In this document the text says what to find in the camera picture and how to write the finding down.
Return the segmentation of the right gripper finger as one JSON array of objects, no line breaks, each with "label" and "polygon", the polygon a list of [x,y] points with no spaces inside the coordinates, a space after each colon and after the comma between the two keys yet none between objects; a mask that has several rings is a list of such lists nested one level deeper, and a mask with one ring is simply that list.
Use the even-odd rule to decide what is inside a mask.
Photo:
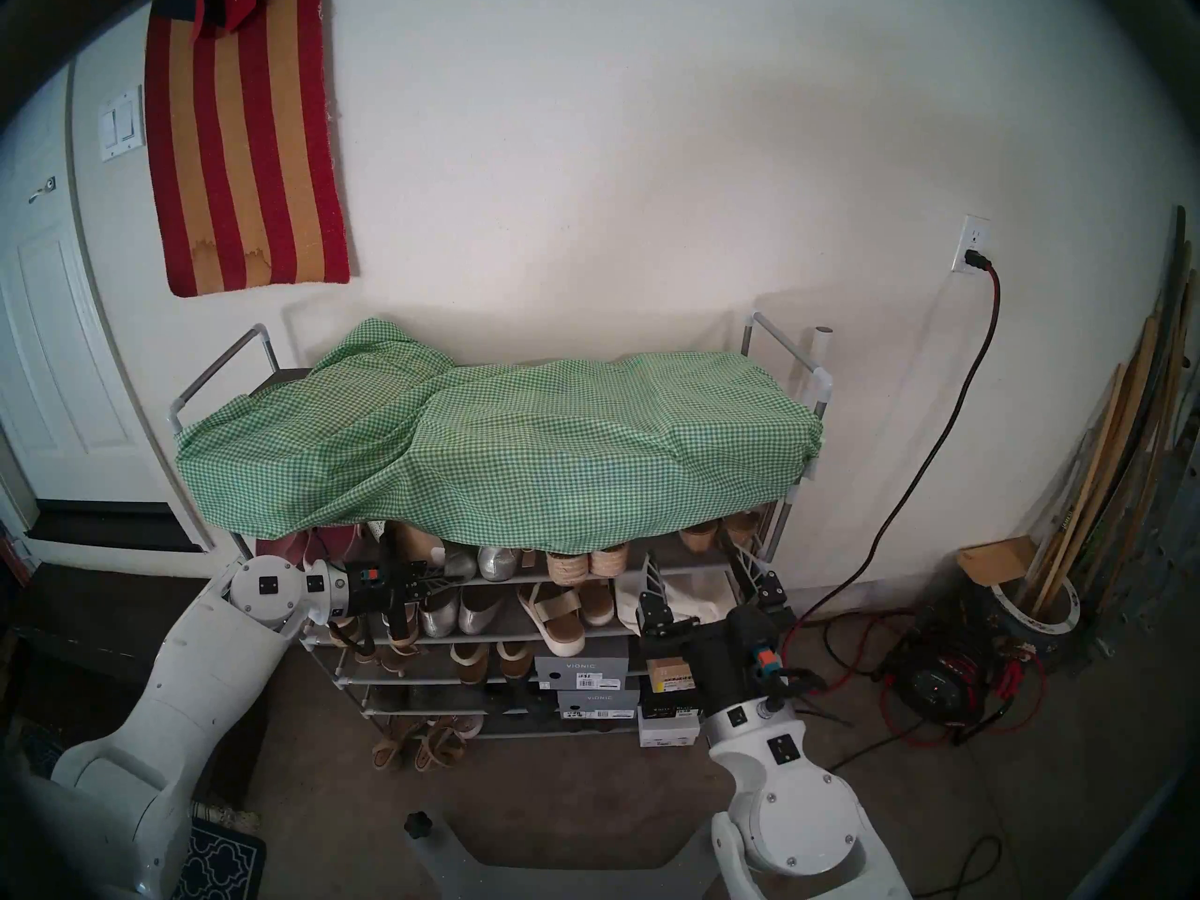
[{"label": "right gripper finger", "polygon": [[739,542],[734,541],[732,533],[725,532],[725,557],[739,604],[752,605],[769,617],[794,617],[794,608],[788,604],[772,563],[764,557],[758,534]]},{"label": "right gripper finger", "polygon": [[636,607],[638,631],[671,631],[674,614],[667,601],[667,582],[653,551],[644,554],[642,578]]}]

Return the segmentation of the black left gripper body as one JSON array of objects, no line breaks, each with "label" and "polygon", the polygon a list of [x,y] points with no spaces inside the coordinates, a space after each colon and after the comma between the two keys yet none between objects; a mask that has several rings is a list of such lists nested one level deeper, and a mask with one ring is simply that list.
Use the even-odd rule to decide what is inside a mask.
[{"label": "black left gripper body", "polygon": [[419,637],[418,602],[425,598],[425,562],[366,562],[343,564],[347,602],[342,618],[382,613],[391,642],[415,642]]}]

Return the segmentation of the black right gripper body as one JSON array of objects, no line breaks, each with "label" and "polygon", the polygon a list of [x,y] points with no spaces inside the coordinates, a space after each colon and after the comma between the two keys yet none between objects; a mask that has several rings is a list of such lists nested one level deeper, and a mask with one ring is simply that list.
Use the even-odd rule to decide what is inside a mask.
[{"label": "black right gripper body", "polygon": [[638,638],[648,660],[680,658],[690,668],[706,719],[767,698],[775,709],[798,696],[794,668],[781,666],[778,644],[794,625],[791,607],[736,606],[722,620],[674,619],[666,606],[637,608]]}]

